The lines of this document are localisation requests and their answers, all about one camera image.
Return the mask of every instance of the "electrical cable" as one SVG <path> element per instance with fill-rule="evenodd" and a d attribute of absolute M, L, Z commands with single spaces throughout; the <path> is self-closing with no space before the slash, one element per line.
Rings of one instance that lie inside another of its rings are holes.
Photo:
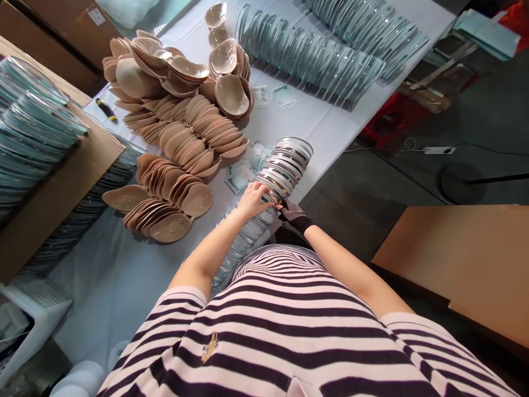
<path fill-rule="evenodd" d="M 482 145 L 479 145 L 479 144 L 476 144 L 476 143 L 458 143 L 457 145 L 452 146 L 450 149 L 445 150 L 445 153 L 449 153 L 450 150 L 452 150 L 452 149 L 454 149 L 454 148 L 456 148 L 458 146 L 474 146 L 474 147 L 477 147 L 479 149 L 483 149 L 483 150 L 486 150 L 486 151 L 494 152 L 494 153 L 497 153 L 497 154 L 518 155 L 518 156 L 522 156 L 522 157 L 529 157 L 529 153 L 502 152 L 502 151 L 499 151 L 499 150 L 496 150 L 496 149 L 492 149 L 492 148 L 489 148 L 489 147 L 486 147 L 486 146 L 482 146 Z"/>
<path fill-rule="evenodd" d="M 412 146 L 409 147 L 409 146 L 406 145 L 406 142 L 408 142 L 408 141 L 412 142 Z M 345 151 L 345 152 L 343 152 L 343 154 L 356 152 L 358 150 L 372 150 L 372 151 L 376 151 L 376 152 L 422 152 L 424 150 L 424 149 L 416 149 L 417 142 L 413 138 L 406 138 L 406 140 L 404 141 L 403 145 L 406 148 L 406 150 L 386 150 L 386 149 L 377 149 L 377 148 L 358 148 L 358 149 L 351 149 L 349 151 Z"/>
<path fill-rule="evenodd" d="M 403 145 L 404 145 L 404 148 L 406 148 L 406 150 L 386 150 L 386 149 L 377 149 L 377 148 L 357 148 L 357 149 L 351 149 L 351 150 L 345 151 L 345 152 L 343 152 L 343 154 L 356 152 L 356 151 L 360 151 L 360 150 L 371 150 L 371 151 L 376 151 L 376 152 L 389 152 L 389 153 L 397 153 L 397 152 L 400 152 L 400 153 L 407 153 L 407 152 L 416 152 L 416 153 L 421 152 L 421 153 L 424 153 L 424 148 L 416 149 L 417 143 L 416 143 L 415 139 L 413 139 L 413 138 L 406 138 L 406 140 L 404 141 Z M 449 154 L 453 149 L 455 149 L 456 147 L 459 147 L 459 146 L 474 146 L 474 147 L 477 147 L 479 149 L 483 149 L 483 150 L 486 150 L 486 151 L 494 152 L 496 154 L 506 154 L 506 155 L 517 155 L 517 156 L 522 156 L 522 157 L 529 157 L 529 153 L 502 152 L 502 151 L 499 151 L 499 150 L 496 150 L 496 149 L 489 148 L 487 146 L 482 146 L 480 144 L 467 143 L 467 142 L 462 142 L 462 143 L 458 143 L 456 145 L 453 145 L 450 148 L 448 148 L 447 150 L 445 150 L 444 153 Z"/>

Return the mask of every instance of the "hand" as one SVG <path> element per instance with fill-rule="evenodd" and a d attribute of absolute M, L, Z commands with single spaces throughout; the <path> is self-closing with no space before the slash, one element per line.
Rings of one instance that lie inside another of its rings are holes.
<path fill-rule="evenodd" d="M 262 203 L 261 198 L 268 193 L 270 188 L 261 182 L 252 182 L 246 188 L 242 195 L 241 202 L 237 207 L 237 212 L 242 214 L 246 219 L 250 219 L 261 212 L 266 211 L 274 206 L 273 202 Z"/>
<path fill-rule="evenodd" d="M 287 199 L 276 205 L 276 209 L 281 212 L 279 219 L 288 221 L 301 234 L 313 225 L 312 221 L 307 218 L 307 214 L 296 204 Z"/>

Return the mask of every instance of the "striped shirt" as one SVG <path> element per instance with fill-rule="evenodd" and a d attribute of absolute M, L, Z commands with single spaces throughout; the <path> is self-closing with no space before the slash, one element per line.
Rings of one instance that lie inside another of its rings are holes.
<path fill-rule="evenodd" d="M 166 291 L 98 396 L 512 396 L 443 327 L 377 319 L 315 253 L 261 248 L 211 302 Z"/>

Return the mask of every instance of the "cardboard box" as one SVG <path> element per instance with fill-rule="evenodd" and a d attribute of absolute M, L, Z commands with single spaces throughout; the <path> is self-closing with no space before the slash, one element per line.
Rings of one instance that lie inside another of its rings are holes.
<path fill-rule="evenodd" d="M 529 206 L 408 207 L 373 264 L 529 348 Z"/>
<path fill-rule="evenodd" d="M 0 37 L 0 54 L 33 64 L 80 105 L 90 98 Z M 79 147 L 34 192 L 26 205 L 0 230 L 0 282 L 8 284 L 37 249 L 75 208 L 125 150 L 114 136 L 72 104 L 68 108 L 90 126 Z"/>
<path fill-rule="evenodd" d="M 112 56 L 109 42 L 121 34 L 93 0 L 23 0 L 44 23 L 103 71 L 101 60 Z"/>
<path fill-rule="evenodd" d="M 99 77 L 6 1 L 0 3 L 0 36 L 86 93 Z"/>

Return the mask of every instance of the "white plastic crate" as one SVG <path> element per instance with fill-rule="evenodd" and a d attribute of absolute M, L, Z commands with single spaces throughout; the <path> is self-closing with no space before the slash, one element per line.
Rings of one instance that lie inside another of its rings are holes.
<path fill-rule="evenodd" d="M 2 363 L 5 365 L 0 368 L 2 389 L 11 376 L 44 345 L 72 300 L 45 278 L 31 275 L 17 276 L 8 286 L 1 285 L 0 292 L 35 321 L 11 359 Z"/>

